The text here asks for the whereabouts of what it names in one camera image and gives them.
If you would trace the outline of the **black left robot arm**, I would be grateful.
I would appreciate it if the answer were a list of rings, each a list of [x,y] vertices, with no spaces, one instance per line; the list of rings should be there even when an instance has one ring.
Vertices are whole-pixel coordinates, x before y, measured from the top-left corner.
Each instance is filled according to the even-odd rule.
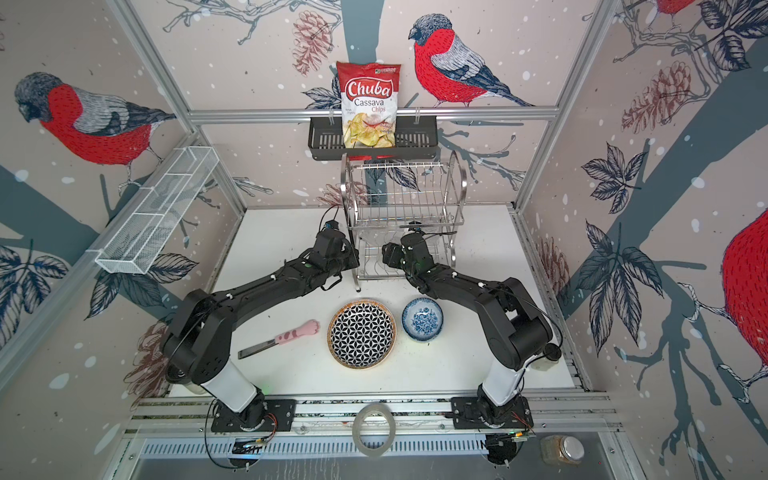
[[[274,273],[229,290],[207,293],[196,289],[184,298],[161,340],[171,384],[197,385],[245,429],[267,416],[261,389],[231,360],[233,333],[247,320],[283,302],[317,289],[327,280],[359,266],[359,253],[347,236],[327,226],[312,247],[284,262]]]

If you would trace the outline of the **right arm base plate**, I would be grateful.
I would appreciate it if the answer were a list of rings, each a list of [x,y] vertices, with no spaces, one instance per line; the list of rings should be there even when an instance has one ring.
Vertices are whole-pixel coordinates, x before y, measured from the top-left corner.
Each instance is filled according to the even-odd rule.
[[[518,429],[531,430],[534,421],[528,400],[517,396],[503,406],[480,397],[453,397],[447,417],[457,430]]]

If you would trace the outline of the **blue floral white bowl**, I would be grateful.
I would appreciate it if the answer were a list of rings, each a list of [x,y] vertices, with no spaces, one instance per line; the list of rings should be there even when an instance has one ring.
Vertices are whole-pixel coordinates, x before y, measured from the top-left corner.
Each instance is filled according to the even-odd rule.
[[[428,297],[410,301],[401,314],[405,333],[418,342],[430,342],[443,327],[444,317],[440,305]]]

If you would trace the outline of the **white patterned plate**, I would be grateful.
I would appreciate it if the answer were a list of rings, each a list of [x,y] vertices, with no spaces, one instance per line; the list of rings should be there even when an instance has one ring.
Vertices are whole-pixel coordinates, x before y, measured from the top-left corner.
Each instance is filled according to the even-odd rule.
[[[326,341],[343,367],[369,369],[382,363],[396,342],[394,317],[382,303],[363,299],[342,307],[331,320]]]

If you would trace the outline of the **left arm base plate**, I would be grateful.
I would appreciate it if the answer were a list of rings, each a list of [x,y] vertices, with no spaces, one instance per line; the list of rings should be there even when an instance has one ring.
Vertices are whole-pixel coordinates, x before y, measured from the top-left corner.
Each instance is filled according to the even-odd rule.
[[[213,403],[211,431],[214,433],[288,432],[292,428],[297,401],[266,398],[241,413],[230,410],[221,401]]]

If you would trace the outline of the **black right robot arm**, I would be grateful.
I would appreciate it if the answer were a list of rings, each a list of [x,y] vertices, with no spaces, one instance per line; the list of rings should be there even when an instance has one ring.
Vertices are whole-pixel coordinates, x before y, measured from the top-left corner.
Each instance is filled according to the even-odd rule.
[[[403,271],[421,294],[445,300],[477,314],[493,355],[477,397],[460,399],[453,413],[458,422],[490,428],[531,430],[533,422],[522,395],[526,369],[546,357],[557,362],[561,347],[545,312],[516,278],[486,281],[457,272],[432,257],[421,231],[382,247],[384,263]]]

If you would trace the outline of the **steel two-tier dish rack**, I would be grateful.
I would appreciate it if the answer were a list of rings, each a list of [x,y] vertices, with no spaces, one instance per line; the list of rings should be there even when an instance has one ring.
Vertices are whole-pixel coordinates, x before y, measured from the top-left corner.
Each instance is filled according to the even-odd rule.
[[[388,266],[382,247],[422,232],[438,263],[456,265],[455,239],[464,224],[467,173],[456,152],[444,159],[382,158],[341,161],[340,196],[352,243],[359,252],[356,288],[364,281],[402,278]]]

